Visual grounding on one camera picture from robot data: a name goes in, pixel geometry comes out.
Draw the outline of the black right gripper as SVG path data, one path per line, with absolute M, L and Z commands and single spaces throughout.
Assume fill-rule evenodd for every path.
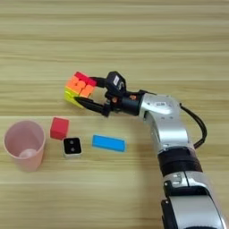
M 104 88 L 106 86 L 106 79 L 101 77 L 91 77 L 96 82 L 96 86 Z M 143 98 L 144 92 L 131 92 L 126 89 L 121 91 L 108 90 L 105 94 L 106 102 L 104 105 L 95 103 L 89 98 L 78 98 L 78 103 L 96 113 L 103 116 L 109 116 L 111 112 L 126 113 L 128 115 L 138 116 L 140 113 L 140 103 Z

